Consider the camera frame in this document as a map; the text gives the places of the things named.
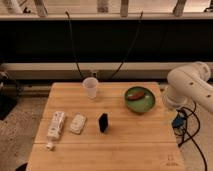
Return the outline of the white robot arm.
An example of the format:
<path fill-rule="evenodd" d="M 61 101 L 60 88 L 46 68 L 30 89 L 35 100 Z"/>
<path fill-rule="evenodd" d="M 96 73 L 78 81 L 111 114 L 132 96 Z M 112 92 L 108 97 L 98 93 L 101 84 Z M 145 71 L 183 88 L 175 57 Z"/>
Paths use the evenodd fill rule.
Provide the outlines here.
<path fill-rule="evenodd" d="M 183 107 L 192 99 L 213 114 L 213 86 L 210 67 L 204 62 L 194 62 L 177 67 L 167 75 L 168 86 L 163 92 L 164 105 L 172 109 Z"/>

